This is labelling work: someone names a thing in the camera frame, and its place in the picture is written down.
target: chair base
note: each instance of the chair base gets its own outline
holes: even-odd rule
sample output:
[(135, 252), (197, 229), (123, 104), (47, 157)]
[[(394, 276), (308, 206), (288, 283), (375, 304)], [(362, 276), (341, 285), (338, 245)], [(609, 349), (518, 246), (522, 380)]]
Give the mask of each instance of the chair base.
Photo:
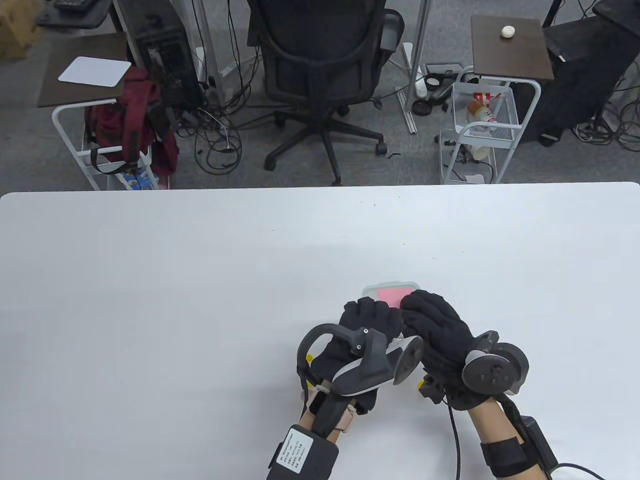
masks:
[(382, 133), (374, 132), (372, 130), (363, 129), (360, 127), (356, 127), (355, 125), (349, 125), (347, 123), (334, 120), (331, 118), (332, 114), (333, 111), (330, 112), (330, 114), (325, 119), (318, 120), (316, 118), (312, 118), (311, 116), (302, 115), (300, 113), (280, 110), (275, 111), (275, 123), (278, 126), (284, 126), (286, 120), (295, 120), (297, 122), (306, 124), (307, 126), (300, 132), (296, 133), (293, 137), (289, 138), (274, 151), (269, 153), (264, 160), (264, 169), (268, 170), (269, 172), (273, 172), (276, 168), (279, 156), (287, 152), (289, 149), (295, 147), (297, 144), (313, 134), (320, 135), (324, 143), (324, 148), (326, 150), (327, 156), (329, 157), (331, 169), (333, 170), (333, 176), (335, 177), (335, 180), (332, 183), (333, 186), (340, 186), (342, 184), (342, 177), (340, 176), (340, 168), (338, 167), (338, 160), (335, 158), (333, 143), (331, 142), (331, 138), (329, 137), (329, 132), (338, 132), (347, 135), (378, 140), (378, 144), (376, 145), (376, 155), (385, 155), (387, 153), (385, 137), (384, 135), (382, 135)]

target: chair armrest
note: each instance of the chair armrest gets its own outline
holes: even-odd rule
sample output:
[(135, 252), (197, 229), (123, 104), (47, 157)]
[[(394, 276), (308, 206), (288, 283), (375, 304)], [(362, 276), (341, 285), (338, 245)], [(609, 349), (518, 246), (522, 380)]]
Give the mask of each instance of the chair armrest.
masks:
[(404, 33), (404, 19), (395, 10), (385, 8), (385, 20), (380, 38), (380, 50), (391, 55), (400, 45)]

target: white paper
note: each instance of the white paper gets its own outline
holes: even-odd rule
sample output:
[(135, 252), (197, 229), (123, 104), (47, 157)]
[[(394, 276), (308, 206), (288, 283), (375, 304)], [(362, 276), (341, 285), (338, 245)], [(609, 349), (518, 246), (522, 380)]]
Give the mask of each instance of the white paper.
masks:
[(78, 57), (58, 77), (61, 82), (114, 87), (131, 66), (130, 61)]
[(299, 474), (305, 464), (314, 439), (297, 430), (290, 429), (282, 444), (276, 462)]
[(477, 174), (477, 175), (465, 175), (465, 179), (469, 183), (475, 183), (475, 184), (478, 184), (478, 185), (484, 183), (484, 177), (482, 175), (480, 175), (480, 174)]

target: white shelf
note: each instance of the white shelf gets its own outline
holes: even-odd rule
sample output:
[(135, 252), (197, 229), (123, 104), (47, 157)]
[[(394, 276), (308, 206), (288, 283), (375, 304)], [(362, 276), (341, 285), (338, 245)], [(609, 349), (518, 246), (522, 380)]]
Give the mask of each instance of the white shelf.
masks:
[[(440, 132), (440, 173), (442, 174), (442, 183), (444, 184), (470, 183), (452, 177), (452, 175), (454, 175), (452, 164), (456, 164), (455, 161), (456, 158), (458, 158), (462, 145), (488, 147), (490, 153), (484, 161), (493, 169), (493, 181), (490, 180), (490, 182), (500, 183), (520, 143), (522, 133), (538, 105), (542, 93), (538, 82), (522, 78), (484, 76), (480, 78), (479, 83), (462, 82), (463, 76), (473, 72), (473, 69), (473, 65), (471, 65), (465, 67), (458, 74), (457, 81), (453, 84), (451, 93), (453, 128), (444, 129)], [(522, 123), (518, 119), (513, 90), (510, 88), (511, 83), (527, 83), (531, 85), (535, 91), (534, 98), (527, 109)], [(486, 105), (488, 109), (491, 110), (496, 121), (477, 121), (468, 110), (468, 105), (473, 100)], [(451, 145), (453, 147), (452, 151), (449, 151), (449, 147), (444, 145), (445, 141), (454, 142), (454, 145)], [(499, 171), (496, 162), (496, 148), (508, 150), (506, 158), (500, 162), (501, 167)]]
[[(454, 161), (455, 162), (455, 158), (453, 158), (453, 151), (455, 149), (454, 145), (445, 145), (444, 143), (446, 141), (453, 141), (456, 142), (458, 141), (458, 134), (456, 133), (455, 130), (452, 129), (444, 129), (440, 131), (440, 139), (439, 139), (439, 150), (440, 150), (440, 176), (441, 176), (441, 183), (442, 184), (463, 184), (463, 185), (469, 185), (472, 184), (471, 182), (467, 182), (465, 180), (460, 180), (459, 178), (457, 178), (455, 175), (453, 175), (451, 178), (449, 178), (449, 180), (445, 179), (445, 169), (447, 167), (445, 167), (445, 165), (449, 166), (449, 162)], [(496, 163), (496, 159), (495, 159), (495, 149), (491, 148), (489, 150), (489, 156), (483, 160), (483, 162), (488, 163), (492, 170), (493, 170), (493, 175), (487, 175), (486, 172), (482, 172), (482, 171), (477, 171), (477, 172), (461, 172), (461, 167), (459, 165), (461, 165), (460, 163), (454, 163), (454, 170), (456, 170), (456, 173), (458, 175), (460, 175), (460, 177), (464, 178), (465, 175), (469, 175), (469, 174), (480, 174), (483, 176), (484, 178), (484, 183), (488, 184), (491, 182), (492, 177), (493, 179), (496, 178), (497, 172), (498, 172), (498, 165)], [(475, 164), (473, 161), (469, 161), (467, 162), (467, 164)]]

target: chair backrest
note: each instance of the chair backrest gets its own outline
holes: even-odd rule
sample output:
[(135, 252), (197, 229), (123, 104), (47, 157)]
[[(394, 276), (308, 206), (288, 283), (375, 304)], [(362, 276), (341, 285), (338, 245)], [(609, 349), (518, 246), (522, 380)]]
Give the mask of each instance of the chair backrest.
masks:
[(317, 113), (371, 98), (386, 0), (248, 0), (267, 94)]

